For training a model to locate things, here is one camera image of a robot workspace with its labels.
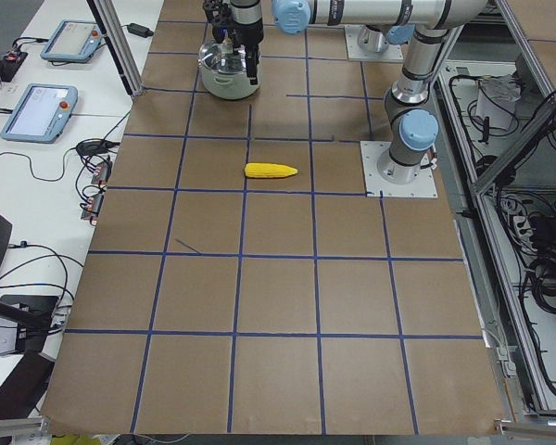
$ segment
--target cooking pot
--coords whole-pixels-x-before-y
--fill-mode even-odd
[[[198,64],[202,83],[206,89],[223,99],[242,99],[253,95],[259,88],[260,65],[258,65],[258,84],[252,85],[246,74],[243,48],[233,54],[231,44],[205,43],[200,48]]]

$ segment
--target blue tape line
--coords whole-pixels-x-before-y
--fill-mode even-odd
[[[204,35],[202,37],[202,44],[206,40],[207,30],[208,30],[208,24],[206,24],[204,26]],[[198,78],[199,78],[199,72],[196,74],[196,78],[194,79],[194,90],[196,89]],[[188,115],[187,115],[187,122],[185,124],[184,134],[189,134],[189,126],[190,126],[191,119],[192,119],[192,116],[193,116],[195,100],[196,100],[196,95],[192,93],[190,106],[189,106],[189,111],[188,111]],[[178,166],[178,169],[177,169],[177,175],[176,175],[176,179],[175,179],[175,188],[177,188],[179,186],[179,180],[180,180],[180,177],[181,177],[181,174],[182,174],[183,156],[185,154],[185,144],[186,143],[187,143],[187,139],[184,138],[183,139],[182,155],[181,155],[181,158],[180,158],[180,161],[179,161],[179,166]],[[168,224],[167,224],[167,233],[165,235],[165,245],[164,245],[163,253],[166,253],[167,248],[169,247],[169,239],[171,238],[171,228],[172,228],[172,223],[173,223],[173,214],[175,212],[176,202],[177,202],[177,192],[174,192],[173,193],[173,201],[171,202],[171,212],[170,212],[169,221],[168,221]],[[156,290],[155,290],[155,297],[154,297],[151,312],[150,312],[150,323],[148,325],[148,330],[150,332],[149,332],[149,334],[147,335],[147,338],[146,338],[145,355],[144,355],[144,358],[143,358],[142,370],[140,372],[140,379],[138,381],[138,389],[137,389],[136,399],[135,399],[134,408],[133,408],[132,425],[130,427],[130,430],[132,432],[135,431],[136,422],[138,420],[138,413],[140,411],[140,401],[142,399],[142,389],[143,389],[143,386],[144,386],[144,380],[145,380],[145,374],[146,374],[146,365],[148,363],[148,354],[150,352],[150,340],[152,338],[151,333],[152,333],[152,330],[153,330],[154,324],[155,324],[155,317],[156,317],[156,314],[157,314],[157,305],[158,305],[158,296],[160,294],[160,286],[161,286],[161,283],[162,283],[163,272],[165,270],[165,261],[166,261],[166,259],[167,259],[167,256],[162,255],[161,260],[160,260],[160,267],[159,267],[159,270],[158,270],[157,287],[156,287]]]
[[[168,257],[189,257],[201,255],[210,258],[238,258],[238,253],[206,253],[206,252],[150,252],[140,250],[89,250],[91,255],[150,255]],[[322,255],[267,255],[262,253],[244,253],[243,258],[261,258],[265,260],[315,260],[318,261],[392,261],[392,262],[463,262],[461,258],[406,258],[406,257],[347,257]]]
[[[548,44],[556,44],[556,40],[546,40],[546,39],[527,39],[528,42],[545,42]]]
[[[393,294],[394,306],[396,309],[396,318],[398,320],[398,331],[400,335],[399,339],[399,346],[401,348],[401,359],[403,362],[404,367],[404,375],[406,377],[406,386],[408,390],[408,401],[410,403],[410,412],[411,412],[411,422],[412,427],[414,429],[414,434],[419,434],[420,430],[418,428],[418,419],[416,418],[416,407],[414,405],[414,396],[411,391],[411,381],[410,381],[410,368],[408,366],[408,356],[406,354],[406,345],[404,343],[403,338],[403,326],[401,323],[401,313],[399,310],[399,302],[398,302],[398,291],[396,289],[396,277],[394,275],[393,270],[393,261],[391,260],[391,247],[389,245],[389,232],[387,230],[387,218],[385,216],[385,205],[384,205],[384,198],[383,192],[381,192],[381,196],[379,197],[379,206],[381,208],[381,217],[383,219],[383,234],[385,237],[385,251],[387,252],[387,257],[389,260],[387,264],[389,266],[389,278],[391,280],[391,290]]]
[[[205,20],[159,20],[158,23],[193,23],[196,25],[206,25]]]
[[[305,77],[307,88],[307,119],[309,130],[309,160],[310,160],[310,182],[311,182],[311,221],[313,229],[313,278],[315,281],[315,324],[317,325],[317,371],[319,384],[319,406],[322,421],[322,434],[327,434],[325,422],[325,397],[323,388],[323,354],[322,354],[322,317],[320,308],[319,274],[317,260],[317,212],[315,205],[315,168],[313,159],[313,128],[311,125],[311,100],[310,100],[310,74],[309,74],[309,37],[305,30]]]
[[[152,137],[152,138],[160,138],[160,139],[184,139],[184,134],[150,134],[150,133],[124,133],[124,136],[131,136],[131,137]]]
[[[478,335],[452,334],[356,334],[356,333],[305,333],[305,332],[234,332],[234,331],[174,331],[169,329],[82,329],[72,327],[66,329],[67,334],[98,334],[98,335],[132,335],[132,336],[185,336],[185,337],[277,337],[277,338],[373,338],[373,339],[405,339],[405,340],[484,340]]]
[[[374,101],[374,102],[383,102],[385,99],[382,97],[373,97],[373,96],[360,96],[360,95],[286,95],[286,97],[298,97],[298,98],[305,98],[310,97],[311,99],[352,99],[352,100],[364,100],[366,102]]]
[[[243,190],[221,188],[184,188],[184,187],[152,187],[141,185],[111,185],[109,190],[135,190],[153,192],[189,192],[189,193],[248,193],[253,195],[321,195],[324,197],[366,197],[365,193],[354,192],[316,192],[305,190]]]
[[[189,51],[148,51],[148,54],[161,54],[164,56],[199,56],[198,53]]]
[[[253,116],[253,108],[249,105],[247,115],[247,147],[246,147],[246,164],[249,162],[249,155],[251,153],[251,121]],[[234,315],[233,315],[233,343],[231,346],[231,373],[229,377],[229,407],[226,421],[226,431],[231,433],[233,431],[233,405],[234,405],[234,367],[236,361],[237,349],[237,328],[239,323],[239,299],[241,297],[241,276],[243,272],[243,246],[245,244],[245,230],[246,230],[246,209],[247,209],[247,178],[243,180],[243,201],[241,203],[241,231],[239,233],[239,260],[237,265],[237,286],[234,295]]]

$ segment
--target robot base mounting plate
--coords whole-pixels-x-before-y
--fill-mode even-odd
[[[364,25],[346,25],[344,27],[346,35],[346,47],[348,59],[357,61],[374,61],[388,63],[402,63],[404,56],[401,53],[401,46],[398,44],[387,44],[387,49],[381,53],[374,53],[361,48],[358,44],[359,34]]]
[[[420,173],[409,184],[398,185],[387,181],[377,170],[377,160],[390,146],[390,142],[362,141],[360,153],[362,154],[362,168],[364,170],[364,184],[368,197],[438,197],[436,193],[435,178],[431,169],[420,170]],[[424,155],[422,165],[430,162]]]

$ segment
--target metal bracket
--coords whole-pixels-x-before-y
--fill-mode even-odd
[[[556,442],[556,426],[547,424],[520,424],[501,420],[497,424],[503,436],[509,439],[540,439]]]
[[[430,197],[436,198],[435,179],[430,168],[420,170],[414,181],[406,185],[391,184],[377,170],[377,160],[384,153],[390,142],[360,142],[362,154],[362,168],[364,170],[364,184],[368,197]],[[424,155],[422,165],[428,165],[430,160]]]
[[[0,420],[0,438],[38,432],[43,424],[41,417],[31,419]]]
[[[346,47],[348,58],[356,61],[374,61],[388,63],[402,63],[404,56],[401,53],[401,46],[398,44],[386,44],[386,49],[380,53],[367,51],[359,46],[359,34],[364,25],[346,25],[344,34],[346,35]]]

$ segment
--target power adapter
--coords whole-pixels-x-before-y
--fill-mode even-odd
[[[152,30],[147,28],[146,26],[139,25],[137,23],[130,23],[128,25],[128,32],[130,34],[139,35],[140,37],[151,37],[154,35]]]
[[[104,155],[111,148],[119,144],[119,142],[111,142],[104,139],[87,139],[76,145],[76,152],[78,156]]]
[[[27,58],[27,53],[7,53],[0,56],[0,82],[12,82],[22,62]]]

